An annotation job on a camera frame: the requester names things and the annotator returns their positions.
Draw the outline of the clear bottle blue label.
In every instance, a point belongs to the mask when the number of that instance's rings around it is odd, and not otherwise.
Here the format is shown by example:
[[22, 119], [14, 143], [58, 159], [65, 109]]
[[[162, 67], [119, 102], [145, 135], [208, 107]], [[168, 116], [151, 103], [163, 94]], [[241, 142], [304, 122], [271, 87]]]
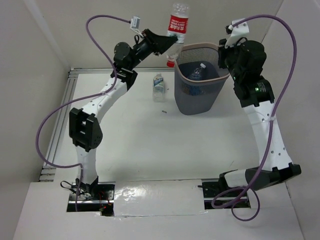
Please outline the clear bottle blue label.
[[187, 78], [193, 81], [202, 81], [204, 79], [206, 68], [207, 66], [204, 63], [201, 63], [199, 67], [195, 68]]

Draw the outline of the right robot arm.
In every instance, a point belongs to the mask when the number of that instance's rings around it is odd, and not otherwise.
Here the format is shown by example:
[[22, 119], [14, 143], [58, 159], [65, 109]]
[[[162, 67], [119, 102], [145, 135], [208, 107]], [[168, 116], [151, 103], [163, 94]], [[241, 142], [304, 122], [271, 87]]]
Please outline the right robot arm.
[[226, 39], [219, 41], [218, 66], [228, 70], [233, 79], [234, 93], [248, 116], [259, 154], [257, 167], [219, 176], [218, 190], [223, 196], [230, 196], [237, 187], [261, 190], [302, 173], [289, 156], [272, 114], [275, 96], [270, 82], [261, 74], [266, 58], [264, 46], [257, 41], [241, 37], [233, 46], [227, 46]]

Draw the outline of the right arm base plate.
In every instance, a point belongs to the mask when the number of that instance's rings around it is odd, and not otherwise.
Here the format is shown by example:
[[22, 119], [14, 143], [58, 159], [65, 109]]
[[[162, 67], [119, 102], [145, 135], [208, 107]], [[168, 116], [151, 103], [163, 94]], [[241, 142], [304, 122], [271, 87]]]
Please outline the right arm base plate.
[[[217, 179], [203, 180], [202, 183], [197, 187], [200, 188], [203, 193], [204, 209], [213, 210], [214, 208], [212, 207], [212, 200], [218, 194], [224, 192], [218, 180]], [[235, 199], [241, 192], [242, 190], [228, 192], [218, 197], [217, 200], [215, 201], [215, 204], [218, 206], [226, 204], [227, 202]], [[237, 205], [235, 206], [235, 208], [250, 208], [250, 207], [251, 205], [250, 205], [247, 194], [242, 196], [241, 199], [237, 202]]]

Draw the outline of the clear bottle green white label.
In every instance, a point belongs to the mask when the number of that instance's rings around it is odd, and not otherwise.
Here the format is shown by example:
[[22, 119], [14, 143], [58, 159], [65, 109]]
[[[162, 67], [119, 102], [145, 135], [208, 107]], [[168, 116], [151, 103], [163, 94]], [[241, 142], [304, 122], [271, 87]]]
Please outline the clear bottle green white label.
[[156, 103], [165, 101], [164, 78], [161, 73], [157, 73], [152, 82], [152, 97]]

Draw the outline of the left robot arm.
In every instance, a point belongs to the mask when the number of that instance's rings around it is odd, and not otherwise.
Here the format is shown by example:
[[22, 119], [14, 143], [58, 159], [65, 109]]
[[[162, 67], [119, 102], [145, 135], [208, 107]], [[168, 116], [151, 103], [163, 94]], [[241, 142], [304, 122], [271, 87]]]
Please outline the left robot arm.
[[76, 178], [81, 194], [88, 200], [99, 193], [99, 177], [96, 170], [96, 151], [103, 140], [100, 123], [112, 107], [134, 84], [137, 72], [134, 68], [149, 55], [165, 53], [177, 41], [177, 35], [157, 35], [145, 29], [142, 36], [135, 36], [135, 45], [119, 42], [114, 47], [115, 70], [110, 75], [101, 94], [81, 108], [69, 112], [69, 136], [75, 146], [77, 161], [82, 165]]

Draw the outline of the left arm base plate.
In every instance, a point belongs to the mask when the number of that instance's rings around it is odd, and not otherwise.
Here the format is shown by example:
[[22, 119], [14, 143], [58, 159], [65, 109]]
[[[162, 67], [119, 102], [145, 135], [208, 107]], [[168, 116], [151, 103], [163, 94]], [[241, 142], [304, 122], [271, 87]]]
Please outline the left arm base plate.
[[87, 193], [80, 189], [77, 196], [76, 210], [76, 190], [75, 183], [71, 184], [65, 180], [60, 182], [60, 186], [69, 191], [67, 202], [68, 213], [74, 212], [99, 212], [101, 216], [114, 216], [114, 183], [98, 183], [93, 190], [93, 193]]

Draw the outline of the clear bottle red cap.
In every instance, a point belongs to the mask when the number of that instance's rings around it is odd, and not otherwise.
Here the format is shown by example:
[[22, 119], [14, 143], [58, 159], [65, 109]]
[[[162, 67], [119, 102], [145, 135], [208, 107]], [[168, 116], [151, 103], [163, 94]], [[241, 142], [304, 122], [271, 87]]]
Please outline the clear bottle red cap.
[[167, 30], [167, 36], [177, 37], [177, 41], [166, 52], [167, 63], [169, 68], [175, 66], [175, 60], [179, 56], [179, 53], [185, 43], [188, 21], [189, 21], [190, 7], [186, 3], [174, 3], [172, 6], [172, 12], [170, 15], [170, 21]]

